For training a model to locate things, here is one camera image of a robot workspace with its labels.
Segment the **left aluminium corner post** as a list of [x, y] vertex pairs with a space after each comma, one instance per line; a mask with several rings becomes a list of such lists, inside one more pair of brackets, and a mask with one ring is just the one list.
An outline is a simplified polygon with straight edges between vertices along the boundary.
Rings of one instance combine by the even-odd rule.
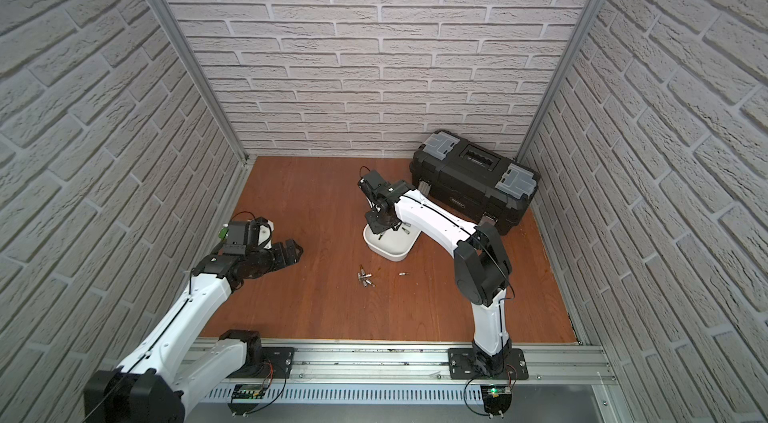
[[160, 27], [166, 34], [171, 46], [175, 50], [179, 61], [184, 66], [193, 84], [198, 90], [203, 102], [212, 115], [212, 118], [218, 125], [225, 140], [232, 149], [236, 159], [241, 165], [247, 165], [249, 162], [248, 154], [243, 145], [236, 136], [236, 133], [230, 123], [221, 103], [205, 76], [203, 69], [197, 60], [189, 41], [185, 37], [179, 22], [173, 15], [172, 9], [166, 0], [146, 0], [148, 6], [153, 11]]

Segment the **aluminium corner post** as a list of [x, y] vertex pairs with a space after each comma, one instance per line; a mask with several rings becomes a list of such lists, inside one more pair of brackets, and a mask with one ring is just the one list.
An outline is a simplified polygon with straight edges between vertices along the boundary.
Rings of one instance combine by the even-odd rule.
[[236, 133], [230, 123], [221, 103], [205, 76], [203, 69], [197, 60], [189, 41], [185, 37], [179, 22], [173, 15], [172, 9], [166, 0], [146, 0], [148, 6], [153, 11], [160, 27], [166, 34], [171, 46], [175, 50], [179, 61], [184, 66], [193, 84], [198, 90], [203, 102], [212, 115], [212, 118], [218, 125], [225, 140], [232, 149], [236, 159], [241, 165], [247, 165], [249, 162], [248, 154], [243, 145], [236, 136]]
[[554, 103], [557, 91], [565, 81], [568, 71], [572, 68], [577, 59], [579, 51], [586, 41], [605, 1], [606, 0], [587, 0], [515, 157], [517, 162], [521, 162], [529, 153], [533, 140], [543, 126], [544, 118]]

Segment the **aluminium mounting rail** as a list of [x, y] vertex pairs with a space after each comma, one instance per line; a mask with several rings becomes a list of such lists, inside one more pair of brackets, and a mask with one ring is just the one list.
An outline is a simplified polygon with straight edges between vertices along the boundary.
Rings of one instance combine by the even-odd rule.
[[[295, 347], [291, 375], [287, 379], [234, 378], [246, 363], [255, 363], [264, 347]], [[443, 384], [472, 380], [497, 384], [614, 385], [617, 378], [601, 348], [574, 345], [528, 345], [520, 348], [528, 366], [527, 380], [452, 380], [448, 369], [449, 348], [471, 348], [459, 343], [407, 343], [396, 341], [266, 339], [250, 358], [244, 342], [231, 343], [199, 338], [186, 349], [168, 343], [141, 344], [126, 357], [121, 368], [135, 373], [155, 370], [174, 383], [191, 374], [194, 365], [205, 366], [211, 386], [222, 381], [273, 381], [277, 384]]]

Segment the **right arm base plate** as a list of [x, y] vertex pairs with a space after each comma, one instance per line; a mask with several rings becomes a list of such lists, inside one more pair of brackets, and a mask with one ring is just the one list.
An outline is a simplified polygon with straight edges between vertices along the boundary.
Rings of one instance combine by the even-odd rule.
[[488, 356], [475, 348], [449, 348], [448, 369], [452, 380], [498, 379], [527, 380], [528, 366], [523, 351], [505, 348]]

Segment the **black plastic toolbox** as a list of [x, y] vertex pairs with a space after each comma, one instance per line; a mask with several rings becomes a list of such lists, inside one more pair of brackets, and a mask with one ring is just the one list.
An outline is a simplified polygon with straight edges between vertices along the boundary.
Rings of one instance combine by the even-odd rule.
[[429, 186], [429, 196], [500, 235], [518, 226], [536, 192], [540, 175], [514, 160], [447, 130], [422, 143], [409, 164], [412, 184]]

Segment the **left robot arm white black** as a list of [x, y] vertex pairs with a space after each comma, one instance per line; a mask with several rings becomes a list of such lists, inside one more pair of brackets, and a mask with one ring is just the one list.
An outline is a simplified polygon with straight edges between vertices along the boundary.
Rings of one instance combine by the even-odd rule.
[[219, 242], [190, 271], [184, 289], [151, 333], [113, 370], [95, 372], [83, 389], [87, 422], [182, 422], [224, 379], [287, 379], [293, 352], [267, 350], [258, 332], [224, 332], [189, 366], [187, 352], [229, 297], [248, 280], [297, 264], [302, 247], [272, 240], [265, 218], [231, 221]]

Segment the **left controller board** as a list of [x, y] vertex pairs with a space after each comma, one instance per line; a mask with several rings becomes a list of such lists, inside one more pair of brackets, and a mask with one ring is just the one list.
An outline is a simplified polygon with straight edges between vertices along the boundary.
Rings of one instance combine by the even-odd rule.
[[269, 389], [260, 384], [236, 385], [228, 407], [233, 416], [247, 416], [268, 403]]

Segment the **controller board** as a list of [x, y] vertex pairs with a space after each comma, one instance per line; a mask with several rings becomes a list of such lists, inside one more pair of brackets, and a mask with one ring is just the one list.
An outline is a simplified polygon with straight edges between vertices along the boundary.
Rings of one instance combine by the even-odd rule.
[[268, 403], [269, 389], [260, 384], [236, 385], [228, 407], [233, 416], [247, 416]]
[[483, 411], [489, 418], [504, 418], [512, 404], [512, 388], [509, 386], [481, 385], [480, 396]]

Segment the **right aluminium corner post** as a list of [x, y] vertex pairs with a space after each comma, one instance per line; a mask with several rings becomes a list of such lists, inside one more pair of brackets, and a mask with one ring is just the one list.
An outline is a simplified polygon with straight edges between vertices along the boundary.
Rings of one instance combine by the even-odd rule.
[[543, 126], [544, 118], [554, 103], [557, 91], [565, 81], [568, 71], [572, 68], [577, 59], [579, 51], [586, 41], [605, 1], [606, 0], [587, 0], [515, 157], [517, 162], [521, 162], [529, 153], [533, 140]]

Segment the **right controller board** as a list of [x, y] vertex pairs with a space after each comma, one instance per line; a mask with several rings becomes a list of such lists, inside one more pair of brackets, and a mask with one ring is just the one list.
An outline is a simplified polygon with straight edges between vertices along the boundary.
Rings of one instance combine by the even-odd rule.
[[483, 411], [489, 418], [504, 418], [512, 404], [512, 388], [509, 386], [481, 385], [480, 396]]

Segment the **white rectangular storage box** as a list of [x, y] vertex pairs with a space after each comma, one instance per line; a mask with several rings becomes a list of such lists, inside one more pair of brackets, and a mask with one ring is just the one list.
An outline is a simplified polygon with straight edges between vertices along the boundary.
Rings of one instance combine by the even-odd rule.
[[403, 261], [420, 235], [420, 230], [407, 223], [397, 230], [388, 229], [381, 234], [374, 234], [369, 225], [363, 230], [363, 239], [369, 249], [391, 262]]

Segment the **pile of silver bits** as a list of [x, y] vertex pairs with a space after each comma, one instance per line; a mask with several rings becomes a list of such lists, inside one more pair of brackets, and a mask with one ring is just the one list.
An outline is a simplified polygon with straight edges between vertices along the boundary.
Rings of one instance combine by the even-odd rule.
[[373, 287], [374, 284], [371, 280], [372, 274], [368, 273], [363, 267], [360, 267], [357, 273], [357, 279], [363, 287]]

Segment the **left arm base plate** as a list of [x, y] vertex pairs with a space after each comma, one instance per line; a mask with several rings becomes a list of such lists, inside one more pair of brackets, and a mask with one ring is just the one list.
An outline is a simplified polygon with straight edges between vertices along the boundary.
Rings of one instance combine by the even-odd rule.
[[257, 362], [246, 363], [232, 376], [234, 378], [287, 379], [291, 375], [295, 353], [295, 347], [264, 347]]

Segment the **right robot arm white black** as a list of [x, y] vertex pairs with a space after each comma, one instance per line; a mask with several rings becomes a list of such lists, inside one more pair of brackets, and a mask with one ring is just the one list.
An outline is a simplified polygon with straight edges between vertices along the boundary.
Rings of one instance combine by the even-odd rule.
[[475, 371], [502, 374], [511, 352], [505, 323], [511, 263], [496, 228], [463, 220], [409, 183], [389, 183], [376, 171], [360, 176], [358, 187], [370, 206], [364, 240], [372, 251], [399, 262], [427, 236], [452, 257], [456, 286], [472, 306]]

